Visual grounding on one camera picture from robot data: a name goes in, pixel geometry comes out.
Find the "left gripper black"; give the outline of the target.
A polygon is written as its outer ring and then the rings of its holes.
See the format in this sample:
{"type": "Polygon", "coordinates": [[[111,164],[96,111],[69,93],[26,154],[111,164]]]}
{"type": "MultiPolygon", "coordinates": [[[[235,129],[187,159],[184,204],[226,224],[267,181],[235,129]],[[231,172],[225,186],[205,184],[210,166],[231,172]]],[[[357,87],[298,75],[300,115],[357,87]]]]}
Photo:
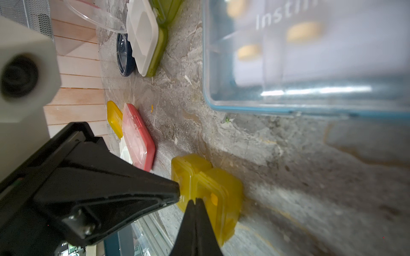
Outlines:
{"type": "Polygon", "coordinates": [[[1,255],[94,245],[179,197],[176,182],[120,159],[88,123],[71,122],[1,182],[1,255]]]}

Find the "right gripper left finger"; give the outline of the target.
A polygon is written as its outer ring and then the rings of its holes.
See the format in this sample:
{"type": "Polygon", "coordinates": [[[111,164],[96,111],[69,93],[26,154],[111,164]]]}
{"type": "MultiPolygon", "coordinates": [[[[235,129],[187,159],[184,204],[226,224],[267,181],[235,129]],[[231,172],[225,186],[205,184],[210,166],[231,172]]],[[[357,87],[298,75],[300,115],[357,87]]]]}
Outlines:
{"type": "Polygon", "coordinates": [[[187,204],[180,229],[169,256],[196,256],[196,211],[193,200],[187,204]]]}

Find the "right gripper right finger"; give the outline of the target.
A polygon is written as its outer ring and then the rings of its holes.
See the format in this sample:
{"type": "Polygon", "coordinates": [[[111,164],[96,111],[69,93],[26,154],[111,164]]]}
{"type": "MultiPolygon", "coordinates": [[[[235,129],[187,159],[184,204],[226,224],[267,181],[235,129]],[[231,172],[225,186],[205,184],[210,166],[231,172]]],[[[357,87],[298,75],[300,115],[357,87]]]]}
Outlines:
{"type": "Polygon", "coordinates": [[[202,199],[195,201],[195,238],[197,256],[223,256],[202,199]]]}

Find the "small yellow transparent pillbox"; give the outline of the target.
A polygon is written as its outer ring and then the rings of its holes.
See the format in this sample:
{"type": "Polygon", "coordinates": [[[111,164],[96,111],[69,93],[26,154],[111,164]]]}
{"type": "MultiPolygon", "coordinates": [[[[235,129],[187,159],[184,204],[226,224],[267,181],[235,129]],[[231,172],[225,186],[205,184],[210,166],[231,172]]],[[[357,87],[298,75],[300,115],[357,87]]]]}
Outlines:
{"type": "Polygon", "coordinates": [[[234,235],[242,209],[241,180],[197,154],[174,157],[171,179],[179,184],[177,206],[182,212],[190,200],[203,200],[218,245],[223,246],[234,235]]]}

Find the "pink pillbox clear lid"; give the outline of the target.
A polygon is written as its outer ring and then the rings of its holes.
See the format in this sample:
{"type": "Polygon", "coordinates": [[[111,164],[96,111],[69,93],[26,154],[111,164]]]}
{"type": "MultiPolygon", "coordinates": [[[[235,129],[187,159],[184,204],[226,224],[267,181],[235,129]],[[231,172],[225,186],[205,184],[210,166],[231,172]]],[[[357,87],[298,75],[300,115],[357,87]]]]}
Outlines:
{"type": "Polygon", "coordinates": [[[122,133],[132,164],[151,172],[156,152],[154,140],[133,104],[125,103],[122,113],[122,133]]]}

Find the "blue pillbox clear lid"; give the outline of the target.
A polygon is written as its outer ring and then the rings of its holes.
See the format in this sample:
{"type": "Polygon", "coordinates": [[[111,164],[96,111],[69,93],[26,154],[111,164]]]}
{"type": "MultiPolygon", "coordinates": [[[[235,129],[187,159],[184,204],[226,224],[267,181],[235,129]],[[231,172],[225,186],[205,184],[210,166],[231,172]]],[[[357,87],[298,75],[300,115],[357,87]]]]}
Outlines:
{"type": "Polygon", "coordinates": [[[409,119],[409,1],[202,5],[212,109],[409,119]]]}

